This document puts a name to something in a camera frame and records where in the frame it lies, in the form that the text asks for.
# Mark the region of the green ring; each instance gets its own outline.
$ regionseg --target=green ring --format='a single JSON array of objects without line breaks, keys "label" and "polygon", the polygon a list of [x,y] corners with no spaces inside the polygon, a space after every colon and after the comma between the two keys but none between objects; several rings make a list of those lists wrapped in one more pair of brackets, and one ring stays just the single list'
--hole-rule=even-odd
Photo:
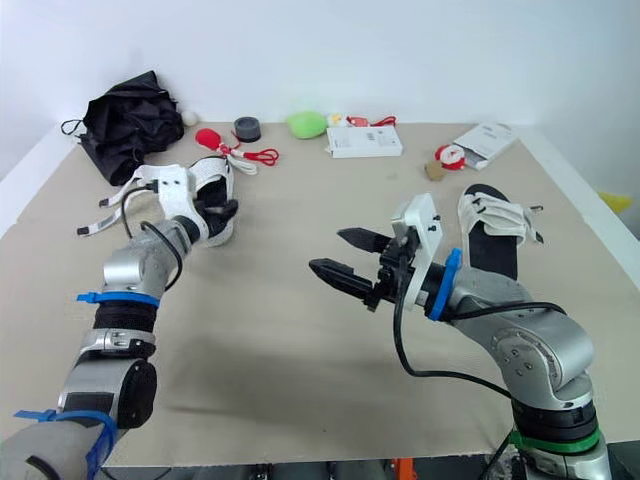
[{"label": "green ring", "polygon": [[546,442],[525,437],[515,430],[511,432],[509,440],[516,448],[539,448],[553,453],[582,453],[596,446],[600,440],[600,430],[596,428],[589,436],[571,443]]}]

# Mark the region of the white cardboard box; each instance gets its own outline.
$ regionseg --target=white cardboard box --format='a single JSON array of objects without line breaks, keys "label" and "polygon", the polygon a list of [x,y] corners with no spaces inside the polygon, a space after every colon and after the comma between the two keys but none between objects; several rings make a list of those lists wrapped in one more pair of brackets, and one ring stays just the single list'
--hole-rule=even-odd
[{"label": "white cardboard box", "polygon": [[402,143],[393,126],[329,127],[329,147],[333,158],[398,157]]},{"label": "white cardboard box", "polygon": [[500,123],[481,123],[453,141],[464,148],[465,165],[482,170],[515,142],[511,127]]}]

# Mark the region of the floor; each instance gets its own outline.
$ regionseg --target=floor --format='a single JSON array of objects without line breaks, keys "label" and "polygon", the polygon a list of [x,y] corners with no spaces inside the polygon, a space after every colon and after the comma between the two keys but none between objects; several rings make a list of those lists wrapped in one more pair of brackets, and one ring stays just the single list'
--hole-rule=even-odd
[{"label": "floor", "polygon": [[[507,450],[490,479],[517,478],[511,475],[514,450]],[[609,445],[614,480],[640,479],[640,441]],[[476,479],[485,465],[482,455],[467,457],[419,458],[415,460],[418,479]],[[393,470],[385,460],[352,462],[287,463],[202,468],[107,468],[98,480],[392,480]]]}]

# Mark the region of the blue zip tie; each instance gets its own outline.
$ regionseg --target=blue zip tie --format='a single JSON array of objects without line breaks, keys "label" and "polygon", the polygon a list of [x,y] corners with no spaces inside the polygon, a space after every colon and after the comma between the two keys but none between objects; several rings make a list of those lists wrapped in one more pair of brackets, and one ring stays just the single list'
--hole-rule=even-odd
[{"label": "blue zip tie", "polygon": [[78,295],[76,300],[78,302],[87,303],[102,303],[108,300],[127,300],[130,302],[146,303],[149,305],[153,305],[154,307],[160,306],[160,300],[158,300],[156,297],[152,297],[151,295],[147,295],[145,293],[135,292],[87,292]]},{"label": "blue zip tie", "polygon": [[453,280],[456,277],[458,267],[460,267],[461,258],[462,250],[460,250],[459,248],[454,248],[453,250],[451,250],[451,253],[447,257],[447,261],[444,263],[444,275],[442,276],[440,290],[438,290],[438,295],[436,295],[436,301],[433,304],[431,313],[428,315],[428,317],[434,322],[440,320],[440,316],[442,315],[444,307],[447,305],[449,294],[453,289]]},{"label": "blue zip tie", "polygon": [[87,478],[89,480],[93,480],[98,474],[104,461],[111,455],[118,438],[118,426],[116,422],[106,413],[97,410],[74,410],[60,414],[57,414],[55,410],[51,409],[45,410],[44,412],[20,410],[14,417],[37,420],[38,423],[58,422],[70,418],[90,418],[102,423],[104,428],[100,436],[97,438],[93,447],[91,447],[91,450],[85,455],[85,459],[87,460]]}]

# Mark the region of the cardboard surface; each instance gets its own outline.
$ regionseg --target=cardboard surface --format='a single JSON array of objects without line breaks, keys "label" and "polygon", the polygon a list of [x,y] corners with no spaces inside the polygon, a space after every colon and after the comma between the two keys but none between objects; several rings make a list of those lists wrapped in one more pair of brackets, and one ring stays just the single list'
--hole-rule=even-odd
[{"label": "cardboard surface", "polygon": [[[227,134],[227,124],[213,125]],[[512,201],[542,204],[545,245],[519,251],[520,281],[537,300],[562,305],[596,346],[590,369],[609,441],[640,438],[631,415],[640,393],[636,338],[640,294],[580,215],[517,143],[486,170],[431,182],[424,165],[466,125],[398,127],[400,158],[332,159],[326,138],[294,139],[263,125],[247,150],[276,147],[281,159],[236,174],[240,210],[229,243],[195,249],[156,323],[155,411],[118,443],[110,465],[217,465],[467,454],[490,451],[512,424],[509,402],[480,386],[404,373],[393,348],[391,307],[375,314],[312,274],[330,257],[374,278],[376,257],[335,235],[362,226],[391,234],[389,219],[431,191],[446,238],[459,246],[459,195],[488,183]],[[189,165],[207,151],[195,129],[152,164]],[[99,290],[102,265],[127,241],[122,225],[92,238],[78,226],[105,216],[98,200],[114,189],[78,147],[0,241],[0,432],[26,426],[19,409],[55,407],[95,307],[75,296]],[[152,196],[136,198],[132,223],[158,219]],[[460,370],[501,383],[488,354],[417,310],[405,316],[416,368]]]}]

